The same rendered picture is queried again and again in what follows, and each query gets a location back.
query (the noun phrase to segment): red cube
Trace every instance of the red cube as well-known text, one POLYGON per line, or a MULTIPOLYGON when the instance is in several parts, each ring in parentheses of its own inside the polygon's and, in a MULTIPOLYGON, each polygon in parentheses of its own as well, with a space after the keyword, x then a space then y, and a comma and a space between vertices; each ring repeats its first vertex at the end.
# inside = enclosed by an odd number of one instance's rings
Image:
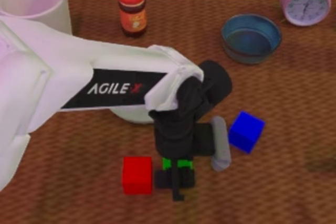
POLYGON ((152 158, 124 157, 122 187, 127 195, 152 194, 152 158))

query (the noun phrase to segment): jar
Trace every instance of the jar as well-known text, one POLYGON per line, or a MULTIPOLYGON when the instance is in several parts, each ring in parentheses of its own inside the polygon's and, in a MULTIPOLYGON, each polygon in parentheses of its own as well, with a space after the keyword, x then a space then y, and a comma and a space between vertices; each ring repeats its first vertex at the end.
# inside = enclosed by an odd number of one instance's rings
POLYGON ((118 0, 121 27, 126 36, 139 37, 146 32, 146 0, 118 0))

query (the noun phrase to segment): wooden table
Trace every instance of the wooden table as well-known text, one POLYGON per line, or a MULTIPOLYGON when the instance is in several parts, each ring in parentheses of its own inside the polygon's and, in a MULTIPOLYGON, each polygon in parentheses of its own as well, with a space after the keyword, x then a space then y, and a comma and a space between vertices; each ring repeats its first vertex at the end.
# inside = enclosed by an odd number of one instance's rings
POLYGON ((245 110, 266 128, 252 154, 232 147, 224 172, 197 158, 196 187, 185 202, 172 202, 169 191, 122 193, 123 156, 161 164, 152 126, 109 111, 56 114, 33 133, 0 193, 1 224, 336 223, 336 172, 307 169, 313 158, 333 155, 336 139, 336 7, 320 24, 297 28, 281 22, 278 0, 148 0, 149 28, 140 39, 123 36, 116 0, 70 0, 70 9, 80 37, 171 46, 195 63, 219 62, 234 89, 203 121, 220 115, 231 124, 245 110), (281 46, 260 65, 233 62, 221 48, 221 25, 240 13, 265 15, 282 30, 281 46))

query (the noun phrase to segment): robotic arm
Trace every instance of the robotic arm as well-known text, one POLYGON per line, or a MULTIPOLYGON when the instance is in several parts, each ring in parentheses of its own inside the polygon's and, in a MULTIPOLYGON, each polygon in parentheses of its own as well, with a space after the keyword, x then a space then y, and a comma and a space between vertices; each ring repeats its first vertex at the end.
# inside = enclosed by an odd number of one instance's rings
POLYGON ((37 130, 58 111, 178 108, 200 67, 172 48, 85 40, 30 20, 0 17, 0 191, 37 130))

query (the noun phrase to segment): blue bowl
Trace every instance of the blue bowl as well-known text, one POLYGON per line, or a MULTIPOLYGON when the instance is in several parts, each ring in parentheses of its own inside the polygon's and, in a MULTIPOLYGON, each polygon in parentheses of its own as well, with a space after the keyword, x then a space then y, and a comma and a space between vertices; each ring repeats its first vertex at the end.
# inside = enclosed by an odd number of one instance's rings
POLYGON ((241 14, 222 27, 225 52, 234 60, 257 64, 266 60, 280 45, 279 27, 266 17, 241 14))

